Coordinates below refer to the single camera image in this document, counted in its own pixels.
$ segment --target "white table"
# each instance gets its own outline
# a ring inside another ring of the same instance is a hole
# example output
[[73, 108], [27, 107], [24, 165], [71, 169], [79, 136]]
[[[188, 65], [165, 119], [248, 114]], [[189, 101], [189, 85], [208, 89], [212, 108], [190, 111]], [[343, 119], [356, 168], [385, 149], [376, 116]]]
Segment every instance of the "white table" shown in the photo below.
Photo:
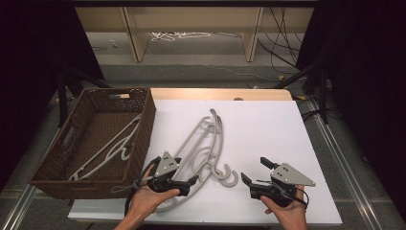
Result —
[[[296, 103], [293, 101], [156, 100], [157, 113], [146, 163], [167, 150], [175, 153], [197, 122], [214, 108], [224, 125], [224, 145], [218, 166], [227, 163], [238, 175], [269, 180], [262, 166], [264, 156], [275, 163], [286, 162], [314, 180], [305, 187], [310, 197], [306, 212], [309, 225], [342, 223], [326, 180], [311, 146]], [[271, 225], [274, 215], [252, 199], [241, 180], [225, 188], [213, 177], [189, 200], [175, 209], [153, 214], [146, 223], [208, 225]], [[119, 221], [124, 217], [124, 199], [76, 200], [70, 219]]]

